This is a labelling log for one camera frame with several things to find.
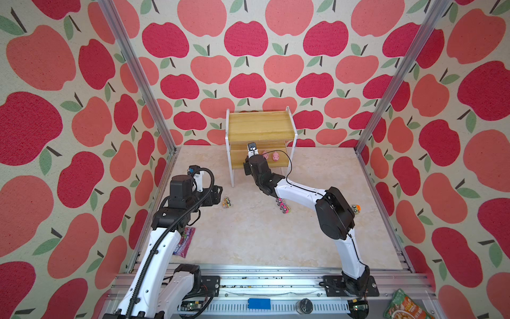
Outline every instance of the blue block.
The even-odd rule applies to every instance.
[[[248,299],[248,309],[271,310],[271,299],[250,298]]]

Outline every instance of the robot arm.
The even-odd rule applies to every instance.
[[[253,176],[256,185],[264,194],[295,201],[317,212],[322,232],[333,239],[337,246],[342,260],[345,290],[353,296],[362,296],[370,269],[359,258],[354,234],[354,212],[342,193],[335,187],[327,190],[311,188],[273,173],[267,160],[258,154],[255,143],[248,145],[244,171],[246,175]]]

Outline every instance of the black cable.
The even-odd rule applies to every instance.
[[[175,221],[173,222],[173,224],[170,225],[167,229],[165,229],[165,231],[161,234],[161,236],[158,238],[158,240],[156,240],[156,243],[154,244],[154,246],[150,250],[150,253],[147,256],[147,260],[146,260],[145,264],[143,265],[143,268],[142,268],[142,270],[140,272],[140,277],[138,277],[138,281],[137,281],[137,283],[135,285],[135,289],[133,291],[133,295],[131,296],[131,299],[129,301],[129,305],[127,306],[125,319],[131,319],[131,313],[133,312],[133,308],[135,307],[136,300],[138,299],[138,294],[140,293],[140,288],[142,286],[143,279],[145,278],[145,274],[147,273],[147,270],[149,269],[150,262],[152,261],[152,258],[156,254],[156,251],[158,250],[158,247],[161,244],[161,242],[163,241],[163,239],[166,237],[166,235],[168,235],[168,233],[170,233],[171,231],[174,230],[175,226],[177,226],[177,224],[184,217],[186,217],[187,214],[193,212],[195,209],[200,207],[200,204],[203,201],[205,201],[207,196],[209,196],[209,194],[211,193],[211,191],[213,189],[213,185],[214,185],[214,174],[213,174],[213,172],[211,172],[210,169],[205,168],[205,167],[201,167],[201,168],[197,169],[196,171],[194,171],[191,176],[193,176],[194,174],[196,174],[196,173],[198,173],[200,171],[206,171],[211,176],[211,185],[209,186],[207,191],[205,191],[203,196],[200,197],[200,199],[195,204],[193,204],[193,206],[188,208],[183,214],[181,214],[179,217],[177,217],[175,219]]]

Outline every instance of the wall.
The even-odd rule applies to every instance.
[[[429,7],[414,0],[131,3],[141,24],[133,47],[159,68],[160,81],[148,79],[177,145],[224,144],[227,108],[288,105],[298,145],[353,147]],[[432,41],[421,65],[435,62],[441,41]],[[409,93],[404,85],[396,105]]]
[[[96,318],[167,151],[97,2],[0,15],[0,318]]]
[[[384,113],[367,167],[448,318],[509,318],[510,7],[457,2],[434,31],[441,56],[406,76],[411,100]]]

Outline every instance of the beige tile floor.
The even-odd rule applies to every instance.
[[[171,262],[341,267],[335,244],[320,230],[315,211],[289,202],[292,211],[282,214],[275,198],[264,195],[242,170],[235,171],[231,187],[225,146],[183,146],[172,176],[186,174],[193,164],[213,171],[215,184],[223,186],[222,197],[229,197],[232,206],[202,208],[187,257],[173,256]],[[290,180],[317,188],[335,186],[349,203],[361,206],[354,221],[366,264],[402,269],[352,149],[296,148],[293,164]],[[281,174],[279,168],[274,172]],[[209,183],[206,174],[204,185]]]

